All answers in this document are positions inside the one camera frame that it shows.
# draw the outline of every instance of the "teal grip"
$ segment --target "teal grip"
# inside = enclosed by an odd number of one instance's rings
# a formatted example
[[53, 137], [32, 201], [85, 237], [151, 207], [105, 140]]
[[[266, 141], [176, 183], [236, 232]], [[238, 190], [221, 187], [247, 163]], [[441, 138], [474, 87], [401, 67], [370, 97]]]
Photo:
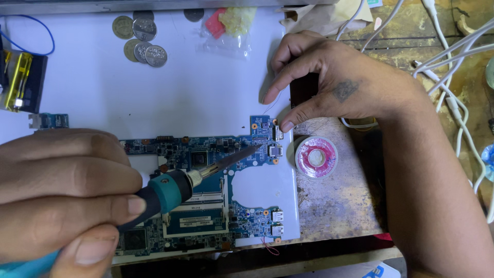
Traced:
[[182, 203], [182, 194], [177, 182], [169, 175], [163, 174], [148, 182], [160, 200], [161, 213], [167, 213]]

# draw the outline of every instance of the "small circuit board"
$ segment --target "small circuit board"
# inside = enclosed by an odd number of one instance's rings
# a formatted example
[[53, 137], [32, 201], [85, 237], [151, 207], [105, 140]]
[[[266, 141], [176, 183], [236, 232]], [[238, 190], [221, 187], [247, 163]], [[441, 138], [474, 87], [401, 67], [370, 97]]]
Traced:
[[191, 199], [167, 214], [158, 214], [120, 235], [116, 256], [147, 256], [156, 252], [228, 250], [238, 238], [271, 237], [280, 242], [284, 215], [279, 207], [247, 208], [232, 200], [232, 175], [246, 167], [276, 165], [283, 156], [283, 139], [276, 119], [251, 116], [250, 135], [233, 137], [121, 140], [128, 155], [158, 156], [151, 178], [180, 169], [190, 171], [215, 163], [250, 145], [261, 145], [257, 152], [223, 172], [205, 179], [194, 188]]
[[67, 114], [29, 114], [28, 119], [33, 120], [29, 124], [30, 129], [49, 130], [69, 128], [69, 115]]

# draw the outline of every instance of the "plastic bag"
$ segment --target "plastic bag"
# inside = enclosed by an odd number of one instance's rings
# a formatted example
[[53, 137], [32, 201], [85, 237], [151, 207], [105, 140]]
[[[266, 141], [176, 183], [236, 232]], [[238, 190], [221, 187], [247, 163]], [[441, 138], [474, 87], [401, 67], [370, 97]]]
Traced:
[[203, 51], [249, 60], [250, 26], [257, 7], [207, 9], [203, 17], [201, 35], [207, 37]]

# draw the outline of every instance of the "soldering iron handle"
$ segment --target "soldering iron handle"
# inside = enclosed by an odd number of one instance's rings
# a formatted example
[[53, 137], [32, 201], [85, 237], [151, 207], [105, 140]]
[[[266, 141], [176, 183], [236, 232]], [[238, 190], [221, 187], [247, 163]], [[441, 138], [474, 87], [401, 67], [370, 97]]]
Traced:
[[136, 219], [118, 226], [117, 229], [119, 230], [119, 232], [125, 232], [161, 211], [160, 200], [155, 190], [151, 186], [146, 186], [145, 188], [139, 190], [135, 195], [146, 200], [146, 211], [144, 211]]

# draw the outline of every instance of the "red solder spool label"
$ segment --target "red solder spool label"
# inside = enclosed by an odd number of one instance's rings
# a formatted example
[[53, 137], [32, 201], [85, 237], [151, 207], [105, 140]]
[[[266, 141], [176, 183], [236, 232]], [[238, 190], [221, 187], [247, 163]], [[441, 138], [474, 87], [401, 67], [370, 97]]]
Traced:
[[321, 136], [309, 137], [297, 147], [295, 163], [299, 172], [306, 177], [322, 179], [335, 169], [338, 152], [329, 139]]

